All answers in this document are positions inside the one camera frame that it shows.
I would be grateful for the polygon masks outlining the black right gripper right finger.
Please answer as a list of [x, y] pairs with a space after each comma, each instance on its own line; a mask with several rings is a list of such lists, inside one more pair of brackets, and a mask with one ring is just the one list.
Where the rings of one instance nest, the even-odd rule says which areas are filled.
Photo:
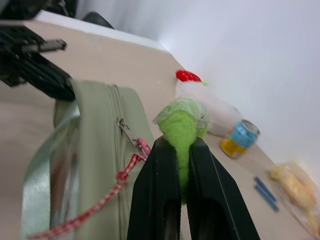
[[189, 149], [187, 214], [193, 240], [258, 240], [236, 181], [197, 139]]

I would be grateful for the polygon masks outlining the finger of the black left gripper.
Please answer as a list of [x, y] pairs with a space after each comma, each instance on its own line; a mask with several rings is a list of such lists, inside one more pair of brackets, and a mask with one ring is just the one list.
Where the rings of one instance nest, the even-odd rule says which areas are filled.
[[32, 42], [22, 46], [22, 53], [46, 53], [54, 52], [58, 50], [64, 51], [67, 47], [67, 43], [62, 39], [48, 40], [43, 42]]
[[71, 76], [42, 55], [24, 55], [17, 60], [19, 75], [29, 84], [56, 100], [73, 101]]

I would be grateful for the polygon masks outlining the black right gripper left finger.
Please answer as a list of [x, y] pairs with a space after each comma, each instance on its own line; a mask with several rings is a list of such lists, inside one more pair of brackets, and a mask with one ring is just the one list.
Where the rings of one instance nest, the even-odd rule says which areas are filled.
[[181, 188], [175, 149], [158, 138], [132, 192], [127, 239], [178, 240]]

